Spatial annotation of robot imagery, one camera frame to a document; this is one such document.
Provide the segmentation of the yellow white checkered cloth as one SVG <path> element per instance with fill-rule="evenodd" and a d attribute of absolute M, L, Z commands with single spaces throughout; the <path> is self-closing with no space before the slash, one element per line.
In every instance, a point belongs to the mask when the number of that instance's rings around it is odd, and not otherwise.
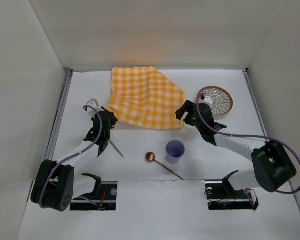
<path fill-rule="evenodd" d="M 156 68 L 114 67 L 107 109 L 120 123 L 150 130 L 181 130 L 176 111 L 186 101 L 184 91 Z"/>

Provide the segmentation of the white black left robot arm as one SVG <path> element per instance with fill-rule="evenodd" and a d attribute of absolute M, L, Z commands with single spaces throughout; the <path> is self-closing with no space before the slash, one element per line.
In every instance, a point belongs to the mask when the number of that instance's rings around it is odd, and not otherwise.
<path fill-rule="evenodd" d="M 101 177 L 80 170 L 106 150 L 118 120 L 104 107 L 91 110 L 95 113 L 93 127 L 79 147 L 61 159 L 44 160 L 39 167 L 30 200 L 42 209 L 63 212 L 76 198 L 86 201 L 91 197 L 102 201 L 106 198 Z"/>

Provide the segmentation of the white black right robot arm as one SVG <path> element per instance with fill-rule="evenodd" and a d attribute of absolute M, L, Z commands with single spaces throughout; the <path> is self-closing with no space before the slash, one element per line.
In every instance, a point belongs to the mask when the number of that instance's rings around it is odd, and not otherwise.
<path fill-rule="evenodd" d="M 187 100 L 175 115 L 177 120 L 196 127 L 207 143 L 228 149 L 252 162 L 251 170 L 234 171 L 224 178 L 234 190 L 262 188 L 273 193 L 297 174 L 283 144 L 277 140 L 265 141 L 262 136 L 239 137 L 226 125 L 216 122 L 211 108 L 205 103 Z"/>

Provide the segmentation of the floral patterned ceramic plate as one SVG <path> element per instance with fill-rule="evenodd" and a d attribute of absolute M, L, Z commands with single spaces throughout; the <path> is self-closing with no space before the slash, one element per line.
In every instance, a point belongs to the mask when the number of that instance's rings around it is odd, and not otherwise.
<path fill-rule="evenodd" d="M 200 91 L 199 103 L 204 103 L 202 95 L 211 98 L 210 109 L 214 117 L 228 114 L 233 108 L 232 96 L 223 88 L 218 86 L 206 86 Z"/>

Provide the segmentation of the copper fork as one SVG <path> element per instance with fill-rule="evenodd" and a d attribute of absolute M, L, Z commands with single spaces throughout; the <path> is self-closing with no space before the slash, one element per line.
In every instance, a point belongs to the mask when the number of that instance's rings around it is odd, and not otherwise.
<path fill-rule="evenodd" d="M 121 151 L 117 148 L 117 146 L 111 141 L 109 140 L 110 144 L 114 147 L 114 149 L 118 152 L 118 154 L 122 157 L 125 158 L 124 155 L 121 153 Z"/>

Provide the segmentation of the lilac plastic cup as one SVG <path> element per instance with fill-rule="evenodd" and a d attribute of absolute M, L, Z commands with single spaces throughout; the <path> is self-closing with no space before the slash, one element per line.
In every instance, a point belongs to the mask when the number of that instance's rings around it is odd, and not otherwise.
<path fill-rule="evenodd" d="M 178 140 L 170 141 L 165 148 L 166 160 L 170 164 L 177 164 L 185 153 L 185 146 Z"/>

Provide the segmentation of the copper spoon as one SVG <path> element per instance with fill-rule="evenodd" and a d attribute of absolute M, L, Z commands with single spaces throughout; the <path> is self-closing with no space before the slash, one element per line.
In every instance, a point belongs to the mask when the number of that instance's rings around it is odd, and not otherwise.
<path fill-rule="evenodd" d="M 160 165 L 161 167 L 163 167 L 165 170 L 167 170 L 168 172 L 170 172 L 171 174 L 173 174 L 174 176 L 176 176 L 177 178 L 179 178 L 180 180 L 184 180 L 180 175 L 178 175 L 176 172 L 174 172 L 173 170 L 171 170 L 170 168 L 168 168 L 167 166 L 163 165 L 161 162 L 156 160 L 156 155 L 153 152 L 147 152 L 145 155 L 145 159 L 148 163 L 157 163 L 158 165 Z"/>

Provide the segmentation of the right aluminium table rail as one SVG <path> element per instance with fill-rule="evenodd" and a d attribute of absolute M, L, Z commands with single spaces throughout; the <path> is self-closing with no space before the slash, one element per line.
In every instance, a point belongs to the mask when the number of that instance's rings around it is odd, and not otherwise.
<path fill-rule="evenodd" d="M 251 85 L 251 81 L 250 81 L 250 78 L 249 78 L 248 70 L 249 70 L 248 68 L 244 68 L 242 70 L 243 76 L 245 78 L 245 82 L 247 84 L 247 87 L 248 87 L 248 90 L 249 90 L 249 93 L 250 93 L 250 96 L 251 96 L 251 99 L 252 99 L 255 111 L 257 113 L 259 124 L 260 124 L 260 126 L 262 128 L 262 134 L 263 134 L 263 136 L 268 137 L 267 130 L 265 128 L 265 125 L 264 125 L 264 122 L 263 122 L 263 119 L 262 119 L 262 115 L 261 115 L 261 112 L 260 112 L 260 109 L 259 109 L 256 97 L 255 97 L 252 85 Z"/>

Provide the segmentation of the aluminium table rail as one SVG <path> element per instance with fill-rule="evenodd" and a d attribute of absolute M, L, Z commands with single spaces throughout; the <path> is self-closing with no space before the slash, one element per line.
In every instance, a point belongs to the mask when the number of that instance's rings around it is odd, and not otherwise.
<path fill-rule="evenodd" d="M 260 112 L 260 109 L 259 109 L 256 97 L 255 97 L 252 85 L 251 85 L 251 81 L 250 81 L 250 78 L 249 78 L 248 70 L 249 70 L 248 68 L 244 68 L 242 70 L 243 76 L 245 78 L 245 82 L 247 84 L 247 87 L 248 87 L 248 90 L 249 90 L 249 93 L 250 93 L 250 96 L 251 96 L 251 99 L 252 99 L 255 111 L 257 113 L 259 124 L 260 124 L 260 126 L 262 128 L 262 134 L 263 134 L 263 136 L 268 137 L 267 130 L 265 128 L 265 125 L 264 125 L 264 122 L 263 122 L 263 119 L 262 119 L 262 115 L 261 115 L 261 112 Z"/>
<path fill-rule="evenodd" d="M 62 85 L 62 89 L 60 92 L 56 112 L 55 112 L 54 119 L 53 119 L 52 129 L 51 129 L 51 132 L 50 132 L 50 135 L 48 138 L 48 142 L 47 142 L 47 145 L 46 145 L 46 148 L 44 151 L 44 155 L 37 165 L 37 169 L 36 169 L 37 171 L 35 172 L 36 174 L 38 173 L 41 163 L 47 159 L 51 160 L 54 155 L 57 138 L 58 138 L 58 134 L 59 134 L 60 126 L 61 126 L 61 121 L 63 118 L 65 105 L 66 105 L 66 101 L 68 98 L 70 85 L 71 85 L 71 81 L 72 81 L 73 69 L 71 69 L 69 67 L 65 67 L 64 72 L 65 72 L 65 76 L 64 76 L 63 85 Z"/>

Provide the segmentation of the left aluminium table rail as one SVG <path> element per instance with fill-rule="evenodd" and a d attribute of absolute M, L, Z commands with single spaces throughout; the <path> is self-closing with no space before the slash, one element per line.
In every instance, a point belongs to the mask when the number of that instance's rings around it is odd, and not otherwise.
<path fill-rule="evenodd" d="M 73 69 L 71 69 L 69 67 L 65 67 L 64 72 L 65 72 L 65 76 L 64 76 L 63 85 L 62 85 L 62 89 L 60 92 L 56 112 L 55 112 L 54 119 L 53 119 L 52 129 L 51 129 L 51 132 L 50 132 L 50 135 L 48 138 L 48 142 L 47 142 L 47 145 L 46 145 L 46 148 L 44 151 L 44 155 L 37 165 L 37 169 L 36 169 L 37 171 L 35 172 L 36 174 L 38 173 L 41 163 L 47 159 L 51 160 L 54 155 L 57 138 L 58 138 L 58 134 L 59 134 L 60 126 L 61 126 L 61 121 L 63 118 L 65 105 L 66 105 L 66 101 L 68 98 L 70 85 L 71 85 L 71 81 L 72 81 Z"/>

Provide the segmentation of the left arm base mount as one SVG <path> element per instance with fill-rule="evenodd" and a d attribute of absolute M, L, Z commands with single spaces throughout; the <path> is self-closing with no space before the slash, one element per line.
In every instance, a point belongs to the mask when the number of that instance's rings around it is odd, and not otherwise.
<path fill-rule="evenodd" d="M 117 207 L 118 182 L 104 181 L 99 195 L 85 194 L 75 198 L 70 204 L 70 211 L 115 211 Z"/>

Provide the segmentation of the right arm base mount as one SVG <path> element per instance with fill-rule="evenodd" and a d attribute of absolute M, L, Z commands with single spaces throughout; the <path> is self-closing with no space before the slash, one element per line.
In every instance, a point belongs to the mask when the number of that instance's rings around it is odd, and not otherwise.
<path fill-rule="evenodd" d="M 257 210 L 259 199 L 250 188 L 234 190 L 221 180 L 205 181 L 204 196 L 210 211 Z"/>

